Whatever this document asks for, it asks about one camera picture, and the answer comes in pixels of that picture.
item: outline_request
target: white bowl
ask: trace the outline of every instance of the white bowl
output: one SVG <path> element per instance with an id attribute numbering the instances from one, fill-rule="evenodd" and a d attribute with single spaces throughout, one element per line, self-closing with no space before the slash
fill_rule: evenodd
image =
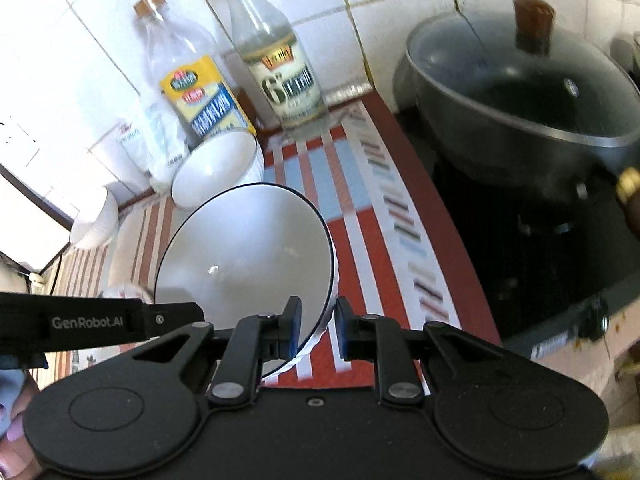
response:
<path id="1" fill-rule="evenodd" d="M 107 243 L 118 228 L 118 202 L 105 187 L 88 196 L 69 233 L 78 249 L 93 249 Z"/>
<path id="2" fill-rule="evenodd" d="M 254 135 L 229 130 L 205 140 L 174 177 L 172 197 L 181 209 L 196 209 L 235 186 L 261 182 L 264 155 Z"/>
<path id="3" fill-rule="evenodd" d="M 337 261 L 320 213 L 298 192 L 266 183 L 235 187 L 178 229 L 160 263 L 156 303 L 194 301 L 222 329 L 246 316 L 280 314 L 289 296 L 299 296 L 301 356 L 331 319 Z M 282 365 L 266 363 L 263 373 Z"/>

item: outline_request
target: yellow label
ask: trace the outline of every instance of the yellow label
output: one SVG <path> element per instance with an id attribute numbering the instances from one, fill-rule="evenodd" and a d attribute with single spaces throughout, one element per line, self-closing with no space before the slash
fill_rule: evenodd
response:
<path id="1" fill-rule="evenodd" d="M 209 56 L 172 70 L 160 88 L 201 137 L 233 128 L 255 128 Z"/>
<path id="2" fill-rule="evenodd" d="M 305 123 L 326 110 L 316 75 L 294 34 L 243 54 L 242 59 L 284 128 Z"/>

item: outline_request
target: fingernail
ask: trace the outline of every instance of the fingernail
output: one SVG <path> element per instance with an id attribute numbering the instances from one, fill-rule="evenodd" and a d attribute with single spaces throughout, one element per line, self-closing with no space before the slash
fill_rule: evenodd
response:
<path id="1" fill-rule="evenodd" d="M 6 437 L 9 442 L 14 442 L 23 435 L 24 430 L 22 428 L 22 414 L 20 414 L 14 418 L 11 425 L 9 426 L 9 429 L 6 430 Z"/>

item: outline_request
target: plastic bottle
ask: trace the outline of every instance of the plastic bottle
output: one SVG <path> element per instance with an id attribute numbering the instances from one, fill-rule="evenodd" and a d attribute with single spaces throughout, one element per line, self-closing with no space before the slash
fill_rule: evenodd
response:
<path id="1" fill-rule="evenodd" d="M 255 135 L 254 126 L 212 60 L 212 35 L 197 23 L 174 15 L 165 0 L 140 0 L 133 8 L 146 27 L 152 77 L 196 134 L 204 138 L 245 128 Z"/>
<path id="2" fill-rule="evenodd" d="M 291 24 L 267 0 L 227 0 L 232 39 L 283 128 L 306 123 L 327 108 L 318 78 Z"/>

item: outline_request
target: countertop edge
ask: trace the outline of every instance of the countertop edge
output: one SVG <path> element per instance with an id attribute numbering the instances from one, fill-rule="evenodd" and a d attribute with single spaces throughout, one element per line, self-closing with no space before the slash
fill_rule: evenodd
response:
<path id="1" fill-rule="evenodd" d="M 396 163 L 429 234 L 447 280 L 460 325 L 466 332 L 500 345 L 494 318 L 471 259 L 414 147 L 377 92 L 366 94 L 360 99 Z"/>

